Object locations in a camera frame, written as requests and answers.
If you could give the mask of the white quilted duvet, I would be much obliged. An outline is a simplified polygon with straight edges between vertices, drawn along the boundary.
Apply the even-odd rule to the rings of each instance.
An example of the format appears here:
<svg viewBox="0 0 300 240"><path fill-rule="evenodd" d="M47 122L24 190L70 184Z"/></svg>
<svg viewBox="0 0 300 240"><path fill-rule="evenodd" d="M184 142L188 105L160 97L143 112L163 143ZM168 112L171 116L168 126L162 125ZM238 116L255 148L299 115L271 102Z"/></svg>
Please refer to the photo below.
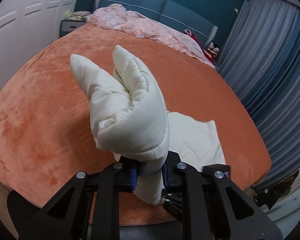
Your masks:
<svg viewBox="0 0 300 240"><path fill-rule="evenodd" d="M97 148L143 163L134 191L140 200L163 202L161 168L169 151L197 170L225 163L214 121L169 112L149 68L123 47L115 46L112 60L112 74L78 54L71 55L70 68L89 100Z"/></svg>

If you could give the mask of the orange velvet bed cover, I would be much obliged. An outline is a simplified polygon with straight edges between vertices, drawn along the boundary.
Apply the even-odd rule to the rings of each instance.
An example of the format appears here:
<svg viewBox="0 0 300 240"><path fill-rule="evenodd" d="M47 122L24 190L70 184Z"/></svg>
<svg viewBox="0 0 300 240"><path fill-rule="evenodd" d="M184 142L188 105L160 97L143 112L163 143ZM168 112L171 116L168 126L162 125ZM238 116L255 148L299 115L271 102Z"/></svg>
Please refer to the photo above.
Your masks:
<svg viewBox="0 0 300 240"><path fill-rule="evenodd" d="M95 173L114 161L95 146L70 56L83 55L112 73L117 44L151 70L169 111L215 121L238 187L245 190L268 173L271 159L254 122L213 68L159 42L86 24L32 57L0 91L0 220L8 230L14 230L11 190L41 207L76 172Z"/></svg>

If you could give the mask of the blue-grey curtain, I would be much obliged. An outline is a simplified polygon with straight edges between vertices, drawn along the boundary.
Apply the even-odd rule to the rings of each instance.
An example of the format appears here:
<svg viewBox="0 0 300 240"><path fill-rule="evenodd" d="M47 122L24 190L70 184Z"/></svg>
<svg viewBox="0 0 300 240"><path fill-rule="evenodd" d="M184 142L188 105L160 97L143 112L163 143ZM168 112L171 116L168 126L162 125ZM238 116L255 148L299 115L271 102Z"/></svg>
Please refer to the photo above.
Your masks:
<svg viewBox="0 0 300 240"><path fill-rule="evenodd" d="M256 185L265 189L300 167L300 7L245 1L218 64L270 154L270 171Z"/></svg>

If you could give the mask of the red plush toys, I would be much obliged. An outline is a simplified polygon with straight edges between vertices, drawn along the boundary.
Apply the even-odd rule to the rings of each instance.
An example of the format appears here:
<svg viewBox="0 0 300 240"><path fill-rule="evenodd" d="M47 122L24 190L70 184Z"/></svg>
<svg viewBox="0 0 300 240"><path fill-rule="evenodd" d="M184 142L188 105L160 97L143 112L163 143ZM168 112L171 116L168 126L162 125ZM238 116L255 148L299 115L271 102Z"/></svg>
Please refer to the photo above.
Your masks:
<svg viewBox="0 0 300 240"><path fill-rule="evenodd" d="M217 46L216 44L214 44L213 42L210 42L208 45L202 46L199 42L199 40L197 39L197 37L189 30L189 29L185 29L183 31L184 34L190 36L193 40L195 40L197 42L197 44L200 46L200 48L203 51L203 54L205 55L205 57L212 63L215 64L216 62L216 58L218 56L219 53L219 46Z"/></svg>

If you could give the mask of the dark bedside table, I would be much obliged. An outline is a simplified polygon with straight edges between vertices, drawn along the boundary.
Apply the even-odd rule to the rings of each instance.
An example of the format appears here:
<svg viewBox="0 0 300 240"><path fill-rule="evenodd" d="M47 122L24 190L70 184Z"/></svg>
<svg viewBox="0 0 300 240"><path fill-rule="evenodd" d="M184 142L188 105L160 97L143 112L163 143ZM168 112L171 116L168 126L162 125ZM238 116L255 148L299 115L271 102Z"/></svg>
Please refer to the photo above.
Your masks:
<svg viewBox="0 0 300 240"><path fill-rule="evenodd" d="M78 29L79 27L83 26L85 23L86 23L85 20L83 20L83 21L72 21L69 19L62 20L60 23L59 38Z"/></svg>

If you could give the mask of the white panelled wardrobe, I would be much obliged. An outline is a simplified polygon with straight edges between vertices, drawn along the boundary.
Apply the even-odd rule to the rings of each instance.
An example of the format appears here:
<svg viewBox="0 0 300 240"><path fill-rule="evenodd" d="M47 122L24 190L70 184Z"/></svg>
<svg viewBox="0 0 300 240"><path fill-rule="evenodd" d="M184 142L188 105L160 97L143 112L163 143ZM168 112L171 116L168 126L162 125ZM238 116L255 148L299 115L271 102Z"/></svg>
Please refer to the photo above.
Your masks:
<svg viewBox="0 0 300 240"><path fill-rule="evenodd" d="M61 20L76 0L2 0L0 90L36 53L59 37Z"/></svg>

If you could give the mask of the pink floral blanket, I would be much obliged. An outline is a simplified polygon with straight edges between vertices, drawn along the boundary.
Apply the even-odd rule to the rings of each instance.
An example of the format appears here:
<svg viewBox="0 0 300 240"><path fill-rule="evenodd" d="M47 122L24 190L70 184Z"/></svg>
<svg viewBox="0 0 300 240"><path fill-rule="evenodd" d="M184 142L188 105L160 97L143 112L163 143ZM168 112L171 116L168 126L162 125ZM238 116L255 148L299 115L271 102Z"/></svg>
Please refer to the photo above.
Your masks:
<svg viewBox="0 0 300 240"><path fill-rule="evenodd" d="M127 10L121 4L114 3L95 10L87 16L87 22L100 28L118 30L138 38L155 40L215 68L189 29L179 32L139 12Z"/></svg>

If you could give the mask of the blue upholstered headboard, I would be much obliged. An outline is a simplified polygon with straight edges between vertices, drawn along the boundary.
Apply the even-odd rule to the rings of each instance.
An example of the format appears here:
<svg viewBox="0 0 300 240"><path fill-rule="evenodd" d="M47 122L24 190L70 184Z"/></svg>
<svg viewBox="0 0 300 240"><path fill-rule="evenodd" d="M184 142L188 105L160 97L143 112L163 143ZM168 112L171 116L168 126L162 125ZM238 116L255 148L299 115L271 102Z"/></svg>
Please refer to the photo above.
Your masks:
<svg viewBox="0 0 300 240"><path fill-rule="evenodd" d="M213 41L218 27L199 14L171 0L95 0L93 9L121 4L127 10L169 26L179 32L189 29L202 46Z"/></svg>

